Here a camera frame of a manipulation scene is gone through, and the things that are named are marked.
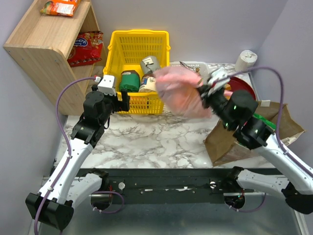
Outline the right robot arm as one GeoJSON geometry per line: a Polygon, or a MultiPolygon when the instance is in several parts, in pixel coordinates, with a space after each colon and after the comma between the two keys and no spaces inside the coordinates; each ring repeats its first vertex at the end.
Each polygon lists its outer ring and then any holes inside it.
{"type": "Polygon", "coordinates": [[[283,175],[278,178],[233,167],[222,180],[221,189],[227,193],[251,189],[285,200],[287,205],[302,214],[313,212],[313,170],[290,151],[273,130],[254,117],[258,103],[248,91],[235,91],[230,99],[224,89],[209,93],[209,86],[197,88],[204,108],[212,108],[221,119],[224,129],[242,146],[267,159],[283,175]]]}

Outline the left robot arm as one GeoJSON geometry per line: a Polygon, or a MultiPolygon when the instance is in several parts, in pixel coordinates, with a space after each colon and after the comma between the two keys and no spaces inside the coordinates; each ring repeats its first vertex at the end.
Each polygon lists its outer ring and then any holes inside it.
{"type": "Polygon", "coordinates": [[[90,194],[104,191],[112,200],[109,174],[103,170],[89,171],[85,179],[72,186],[82,163],[95,148],[108,129],[111,114],[130,109],[130,97],[126,90],[109,95],[99,90],[86,95],[84,111],[74,126],[71,138],[66,139],[67,150],[59,165],[44,186],[37,193],[28,194],[25,203],[35,220],[34,233],[38,233],[38,222],[63,231],[70,223],[74,209],[90,194]]]}

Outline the green white chips bag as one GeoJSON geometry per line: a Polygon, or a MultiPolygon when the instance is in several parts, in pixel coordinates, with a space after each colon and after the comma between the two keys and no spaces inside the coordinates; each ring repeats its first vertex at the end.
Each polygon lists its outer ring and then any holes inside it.
{"type": "Polygon", "coordinates": [[[276,130],[276,125],[275,125],[273,122],[267,120],[267,119],[266,119],[265,117],[263,117],[262,115],[257,114],[257,113],[254,113],[253,116],[254,116],[256,119],[259,119],[259,120],[261,120],[262,122],[264,122],[264,123],[265,123],[267,126],[269,126],[271,129],[276,130]]]}

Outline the pink peach plastic bag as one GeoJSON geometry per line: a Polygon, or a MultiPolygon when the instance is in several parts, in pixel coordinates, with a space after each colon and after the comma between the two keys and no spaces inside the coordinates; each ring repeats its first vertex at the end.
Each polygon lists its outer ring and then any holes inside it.
{"type": "Polygon", "coordinates": [[[200,88],[208,89],[209,95],[217,90],[213,81],[204,82],[202,77],[184,67],[164,67],[154,72],[155,87],[159,98],[177,116],[185,118],[210,118],[211,108],[202,104],[200,88]]]}

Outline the brown paper grocery bag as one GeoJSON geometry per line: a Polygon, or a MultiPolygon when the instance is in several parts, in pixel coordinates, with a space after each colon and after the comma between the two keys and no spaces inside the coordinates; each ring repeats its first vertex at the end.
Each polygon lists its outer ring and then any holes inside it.
{"type": "MultiPolygon", "coordinates": [[[[278,118],[279,103],[262,100],[258,101],[256,114],[276,124],[278,118]]],[[[279,126],[280,139],[286,146],[295,142],[305,130],[290,116],[287,104],[283,105],[282,117],[279,126]]],[[[204,141],[207,153],[213,166],[256,157],[256,153],[241,146],[233,138],[233,133],[223,127],[221,120],[210,132],[204,141]]]]}

